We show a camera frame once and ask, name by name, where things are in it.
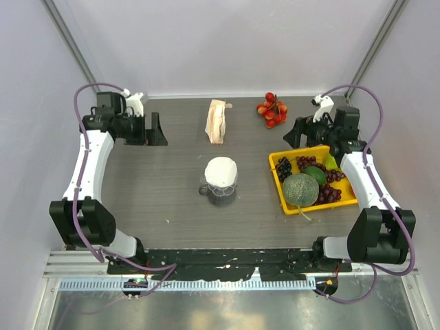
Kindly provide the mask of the purple grape bunch lower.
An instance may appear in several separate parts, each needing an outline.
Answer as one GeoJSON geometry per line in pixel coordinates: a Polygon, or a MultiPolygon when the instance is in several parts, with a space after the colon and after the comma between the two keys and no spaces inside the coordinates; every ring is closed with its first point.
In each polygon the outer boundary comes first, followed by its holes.
{"type": "Polygon", "coordinates": [[[340,189],[336,189],[329,184],[325,184],[320,186],[318,198],[314,205],[322,205],[322,204],[330,204],[334,202],[338,202],[342,198],[342,191],[340,189]]]}

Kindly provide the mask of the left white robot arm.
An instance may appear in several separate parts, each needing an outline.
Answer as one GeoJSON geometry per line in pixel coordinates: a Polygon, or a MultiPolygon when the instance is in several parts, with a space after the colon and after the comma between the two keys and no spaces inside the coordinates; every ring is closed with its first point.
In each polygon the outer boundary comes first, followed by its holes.
{"type": "Polygon", "coordinates": [[[123,263],[131,273],[146,269],[147,257],[141,241],[117,228],[115,217],[102,204],[102,181],[107,160],[116,140],[129,146],[168,144],[157,112],[146,128],[144,93],[128,90],[97,94],[96,105],[80,116],[80,148],[71,181],[49,214],[65,245],[86,249],[99,261],[109,258],[123,263]]]}

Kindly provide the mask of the black grape bunch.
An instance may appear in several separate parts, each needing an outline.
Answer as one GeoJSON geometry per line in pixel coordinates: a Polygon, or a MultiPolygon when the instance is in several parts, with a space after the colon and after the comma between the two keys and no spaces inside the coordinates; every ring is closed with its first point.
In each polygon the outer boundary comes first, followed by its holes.
{"type": "Polygon", "coordinates": [[[287,157],[282,157],[278,160],[275,170],[278,180],[283,183],[290,175],[292,175],[292,164],[287,157]]]}

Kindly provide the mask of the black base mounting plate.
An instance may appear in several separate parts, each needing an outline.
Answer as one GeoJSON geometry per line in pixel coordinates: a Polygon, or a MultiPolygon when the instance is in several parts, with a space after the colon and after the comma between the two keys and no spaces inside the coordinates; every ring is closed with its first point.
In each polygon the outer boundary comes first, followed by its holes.
{"type": "Polygon", "coordinates": [[[315,256],[311,250],[299,248],[276,249],[213,249],[213,250],[149,250],[138,265],[140,270],[120,259],[108,257],[107,273],[111,275],[150,275],[160,280],[166,271],[159,268],[176,265],[170,281],[248,281],[259,271],[263,281],[304,279],[306,273],[351,272],[352,267],[336,259],[315,256]]]}

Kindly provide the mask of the green pear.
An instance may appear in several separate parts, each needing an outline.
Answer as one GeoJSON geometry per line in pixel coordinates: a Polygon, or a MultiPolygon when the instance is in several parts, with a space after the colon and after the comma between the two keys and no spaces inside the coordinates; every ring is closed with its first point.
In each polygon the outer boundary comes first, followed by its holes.
{"type": "Polygon", "coordinates": [[[335,157],[330,154],[328,154],[328,156],[324,162],[324,165],[328,171],[338,169],[338,165],[336,163],[335,157]]]}

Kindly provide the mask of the clear plastic coffee dripper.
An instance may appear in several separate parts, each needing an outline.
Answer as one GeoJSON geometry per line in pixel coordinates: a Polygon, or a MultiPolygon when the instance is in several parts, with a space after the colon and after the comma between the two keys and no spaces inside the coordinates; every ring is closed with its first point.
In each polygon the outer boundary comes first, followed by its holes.
{"type": "Polygon", "coordinates": [[[206,196],[208,193],[213,194],[215,197],[225,197],[232,195],[237,189],[238,175],[235,175],[234,179],[227,186],[218,186],[211,184],[205,176],[200,180],[199,194],[206,196]]]}

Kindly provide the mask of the purple grape bunch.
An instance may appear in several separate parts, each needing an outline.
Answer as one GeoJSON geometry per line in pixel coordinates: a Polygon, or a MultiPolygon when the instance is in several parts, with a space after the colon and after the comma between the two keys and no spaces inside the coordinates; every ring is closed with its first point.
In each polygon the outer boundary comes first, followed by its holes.
{"type": "Polygon", "coordinates": [[[338,202],[342,198],[342,191],[340,189],[336,189],[329,184],[325,184],[320,186],[318,198],[314,205],[322,205],[322,204],[330,204],[334,202],[338,202]]]}
{"type": "Polygon", "coordinates": [[[342,181],[346,177],[346,175],[342,171],[340,171],[338,169],[336,169],[336,170],[327,170],[325,165],[320,163],[320,162],[318,162],[316,157],[314,157],[314,156],[310,156],[310,157],[300,156],[300,157],[297,157],[296,158],[296,164],[297,164],[297,167],[300,170],[300,172],[301,172],[302,169],[304,169],[304,168],[306,168],[308,166],[316,166],[316,167],[320,168],[321,170],[323,170],[325,172],[325,175],[327,177],[327,184],[330,184],[330,183],[333,183],[333,182],[340,182],[340,181],[342,181]]]}

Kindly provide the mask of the green lime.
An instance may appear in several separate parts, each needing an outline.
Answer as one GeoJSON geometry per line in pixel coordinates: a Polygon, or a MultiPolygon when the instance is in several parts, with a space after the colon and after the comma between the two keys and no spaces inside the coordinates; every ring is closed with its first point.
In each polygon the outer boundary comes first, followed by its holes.
{"type": "Polygon", "coordinates": [[[313,177],[319,186],[324,186],[327,183],[325,172],[316,166],[308,166],[301,170],[301,173],[313,177]]]}

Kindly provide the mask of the netted green melon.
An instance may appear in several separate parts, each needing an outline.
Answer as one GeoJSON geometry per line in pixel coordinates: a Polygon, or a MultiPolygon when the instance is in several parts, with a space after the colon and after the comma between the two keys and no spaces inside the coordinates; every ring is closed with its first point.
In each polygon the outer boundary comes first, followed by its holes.
{"type": "Polygon", "coordinates": [[[283,196],[288,204],[300,207],[312,206],[318,195],[318,182],[310,175],[293,174],[283,182],[283,196]]]}

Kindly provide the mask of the white paper coffee filter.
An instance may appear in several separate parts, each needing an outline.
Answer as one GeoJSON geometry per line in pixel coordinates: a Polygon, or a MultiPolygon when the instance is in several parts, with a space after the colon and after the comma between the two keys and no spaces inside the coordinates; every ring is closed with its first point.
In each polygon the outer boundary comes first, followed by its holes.
{"type": "Polygon", "coordinates": [[[212,158],[204,171],[204,176],[211,183],[218,186],[227,186],[238,175],[236,162],[229,157],[212,158]]]}

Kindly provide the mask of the grey glass coffee server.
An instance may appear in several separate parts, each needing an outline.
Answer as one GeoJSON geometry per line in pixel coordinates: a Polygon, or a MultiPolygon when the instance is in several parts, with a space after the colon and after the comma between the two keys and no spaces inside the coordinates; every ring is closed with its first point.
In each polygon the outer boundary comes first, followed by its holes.
{"type": "Polygon", "coordinates": [[[206,196],[208,201],[215,206],[228,206],[237,198],[235,186],[219,188],[210,184],[202,184],[199,187],[199,194],[206,196]]]}

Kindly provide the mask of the coffee filter paper pack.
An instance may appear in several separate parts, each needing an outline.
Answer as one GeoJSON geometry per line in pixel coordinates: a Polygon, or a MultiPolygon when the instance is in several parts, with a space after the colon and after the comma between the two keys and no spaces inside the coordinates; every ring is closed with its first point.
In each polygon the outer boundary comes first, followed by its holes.
{"type": "Polygon", "coordinates": [[[211,100],[205,127],[211,144],[223,144],[226,134],[226,110],[231,108],[232,104],[226,101],[211,100]]]}

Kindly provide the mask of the yellow plastic tray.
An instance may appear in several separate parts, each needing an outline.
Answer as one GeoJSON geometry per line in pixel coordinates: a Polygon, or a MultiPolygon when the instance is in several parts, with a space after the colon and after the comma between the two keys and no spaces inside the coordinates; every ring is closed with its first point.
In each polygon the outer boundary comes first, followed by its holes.
{"type": "Polygon", "coordinates": [[[324,164],[325,160],[327,158],[329,153],[329,147],[328,146],[315,146],[312,148],[301,148],[301,149],[295,149],[290,151],[283,151],[283,152],[277,152],[277,153],[271,153],[269,154],[269,165],[274,177],[276,189],[278,191],[278,196],[280,197],[280,205],[286,215],[298,215],[301,212],[312,212],[316,210],[324,210],[324,209],[334,209],[337,207],[343,207],[343,206],[350,206],[355,205],[358,201],[356,198],[353,197],[351,194],[350,189],[350,182],[347,178],[347,176],[342,181],[335,181],[333,183],[330,183],[329,185],[340,189],[342,191],[342,198],[338,202],[334,203],[326,203],[322,205],[312,205],[308,207],[298,207],[291,204],[288,204],[285,201],[285,198],[283,196],[283,183],[281,183],[278,180],[275,166],[278,163],[278,160],[282,157],[287,157],[288,160],[291,162],[291,171],[292,174],[300,173],[300,170],[297,167],[296,164],[296,158],[300,156],[314,156],[316,157],[317,161],[324,164]]]}

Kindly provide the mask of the purple grape bunch upper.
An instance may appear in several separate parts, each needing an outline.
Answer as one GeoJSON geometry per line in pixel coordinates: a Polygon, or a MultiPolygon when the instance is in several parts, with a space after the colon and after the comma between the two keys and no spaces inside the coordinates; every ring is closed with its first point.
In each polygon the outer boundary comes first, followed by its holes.
{"type": "Polygon", "coordinates": [[[320,162],[318,162],[316,157],[314,157],[314,156],[310,156],[310,157],[300,156],[300,157],[297,157],[296,158],[296,164],[297,164],[297,167],[300,170],[300,172],[301,172],[302,169],[304,169],[304,168],[306,168],[308,166],[316,166],[316,167],[320,168],[321,170],[323,170],[325,172],[325,175],[327,177],[327,184],[330,184],[330,183],[333,183],[333,182],[340,182],[340,181],[342,181],[346,177],[346,175],[342,171],[340,171],[338,169],[336,169],[336,170],[327,170],[325,165],[320,163],[320,162]]]}

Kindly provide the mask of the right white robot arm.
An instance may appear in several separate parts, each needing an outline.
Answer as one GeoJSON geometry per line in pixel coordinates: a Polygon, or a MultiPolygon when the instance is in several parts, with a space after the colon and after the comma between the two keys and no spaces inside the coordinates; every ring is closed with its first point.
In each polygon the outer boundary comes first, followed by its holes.
{"type": "Polygon", "coordinates": [[[382,270],[385,264],[401,265],[408,261],[405,270],[394,272],[407,275],[415,266],[412,234],[416,218],[388,194],[375,169],[370,145],[359,139],[359,121],[358,109],[341,106],[334,117],[324,114],[319,121],[311,116],[297,118],[293,129],[283,138],[294,149],[299,147],[303,135],[307,146],[328,146],[360,207],[360,215],[348,236],[317,239],[319,249],[312,252],[311,263],[317,270],[326,271],[336,259],[347,259],[382,270]]]}

